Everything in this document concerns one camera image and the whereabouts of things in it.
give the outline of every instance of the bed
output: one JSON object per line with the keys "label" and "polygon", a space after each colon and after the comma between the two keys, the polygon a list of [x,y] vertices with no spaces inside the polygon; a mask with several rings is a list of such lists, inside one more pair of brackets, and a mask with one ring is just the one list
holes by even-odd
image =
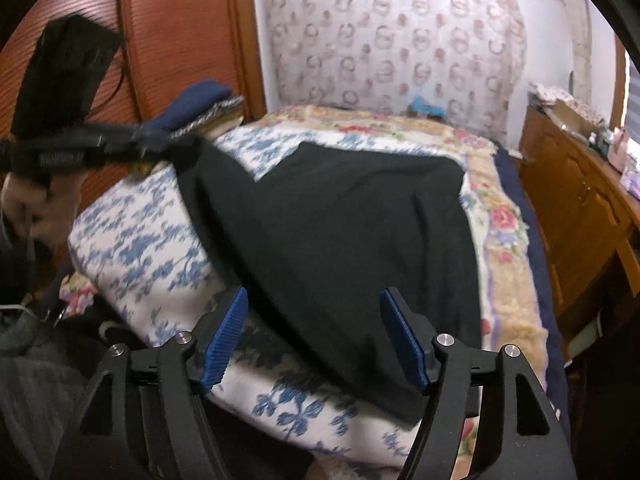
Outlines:
{"label": "bed", "polygon": [[[518,345],[568,429],[542,242],[508,154],[490,140],[432,121],[313,106],[283,108],[215,143],[258,180],[303,141],[446,156],[466,170],[460,201],[478,255],[482,347]],[[69,247],[76,269],[150,346],[192,329],[225,290],[225,269],[200,246],[172,168],[114,186],[78,217]],[[313,452],[330,479],[395,479],[417,431],[331,384],[251,314],[209,398],[259,430]],[[468,472],[477,424],[465,423],[454,478]]]}

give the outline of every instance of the human hand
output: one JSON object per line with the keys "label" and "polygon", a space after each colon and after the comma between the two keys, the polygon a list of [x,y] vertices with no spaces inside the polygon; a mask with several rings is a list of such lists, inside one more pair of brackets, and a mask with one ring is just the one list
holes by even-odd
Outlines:
{"label": "human hand", "polygon": [[[78,212],[86,175],[52,176],[47,189],[9,173],[2,186],[2,211],[16,234],[22,238],[31,235],[52,250],[64,243]],[[28,214],[33,217],[30,230]]]}

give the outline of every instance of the black cloth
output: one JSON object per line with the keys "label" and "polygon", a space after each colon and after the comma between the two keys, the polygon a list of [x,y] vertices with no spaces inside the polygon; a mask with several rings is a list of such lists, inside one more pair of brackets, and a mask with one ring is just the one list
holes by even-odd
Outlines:
{"label": "black cloth", "polygon": [[443,157],[308,143],[258,182],[210,146],[194,173],[178,168],[210,259],[220,256],[222,229],[250,299],[279,322],[278,332],[289,330],[296,349],[331,378],[411,424],[425,400],[402,374],[378,296],[396,286],[437,330],[480,348],[478,268],[458,198],[462,179],[459,165]]}

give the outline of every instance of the blue and white floral fabric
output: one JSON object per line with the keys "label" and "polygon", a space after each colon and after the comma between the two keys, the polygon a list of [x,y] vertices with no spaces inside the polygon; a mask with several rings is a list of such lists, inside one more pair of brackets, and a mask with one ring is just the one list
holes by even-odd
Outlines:
{"label": "blue and white floral fabric", "polygon": [[[459,153],[440,138],[421,134],[420,143],[304,128],[241,127],[217,146],[236,158],[256,180],[300,142],[345,150],[441,155],[464,167]],[[461,195],[473,193],[467,179]],[[487,213],[465,207],[477,251],[489,225]],[[166,168],[143,182],[125,179],[82,213],[69,238],[78,270],[97,285],[130,327],[158,346],[179,330],[190,330],[215,308],[224,285],[196,238]],[[483,317],[487,270],[479,260]],[[490,346],[486,340],[485,347]],[[270,348],[257,351],[257,348]],[[311,370],[260,320],[250,316],[223,381],[210,398],[249,424],[313,452],[330,478],[396,478],[417,428],[401,428],[385,413],[357,400]]]}

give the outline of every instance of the dark blanket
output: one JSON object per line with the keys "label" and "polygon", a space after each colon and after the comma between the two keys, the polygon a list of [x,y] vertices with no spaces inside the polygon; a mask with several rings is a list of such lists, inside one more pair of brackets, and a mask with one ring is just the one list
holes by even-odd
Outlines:
{"label": "dark blanket", "polygon": [[396,286],[437,330],[480,348],[462,179],[459,165],[443,157],[307,143],[259,182],[214,147],[204,148],[194,174],[178,168],[210,259],[220,257],[212,231],[222,228],[234,266],[253,284],[252,301],[278,332],[354,394],[411,424],[425,401],[402,375],[378,295]]}
{"label": "dark blanket", "polygon": [[231,87],[205,79],[187,86],[161,114],[145,122],[146,126],[172,132],[196,120],[215,103],[227,99]]}
{"label": "dark blanket", "polygon": [[567,438],[569,438],[571,429],[568,414],[568,386],[566,375],[564,374],[564,357],[562,355],[562,336],[556,323],[553,291],[549,274],[546,270],[546,256],[540,231],[538,230],[538,217],[520,185],[518,170],[509,153],[500,146],[494,156],[494,163],[498,176],[500,176],[502,190],[520,208],[522,219],[529,226],[527,256],[529,257],[533,282],[538,295],[538,308],[542,326],[549,332],[546,339],[546,353],[548,355],[546,395],[553,405],[560,410],[560,424]]}

